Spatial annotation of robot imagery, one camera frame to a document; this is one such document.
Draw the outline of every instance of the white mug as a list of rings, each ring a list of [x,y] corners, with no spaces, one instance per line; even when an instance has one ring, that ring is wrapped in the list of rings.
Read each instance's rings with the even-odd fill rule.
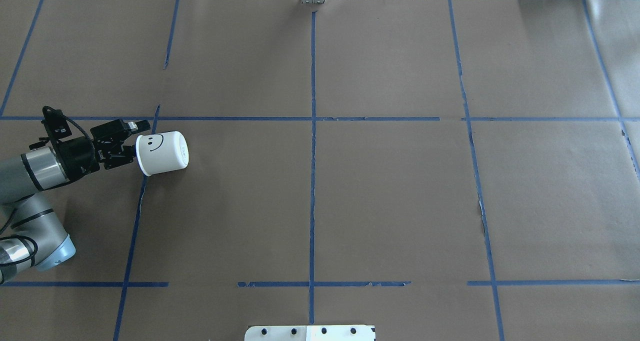
[[[178,131],[138,136],[135,155],[140,170],[147,176],[182,170],[189,164],[187,141]]]

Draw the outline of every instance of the light blue cap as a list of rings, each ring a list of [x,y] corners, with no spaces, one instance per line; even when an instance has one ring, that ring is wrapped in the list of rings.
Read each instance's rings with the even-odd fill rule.
[[[67,234],[64,241],[60,243],[60,246],[57,246],[57,249],[55,249],[55,251],[51,252],[51,254],[48,255],[47,258],[43,259],[42,262],[36,265],[36,269],[38,271],[49,270],[50,268],[58,266],[64,261],[71,259],[71,257],[73,257],[73,255],[75,254],[76,246],[74,246],[74,243],[71,241],[71,236]]]

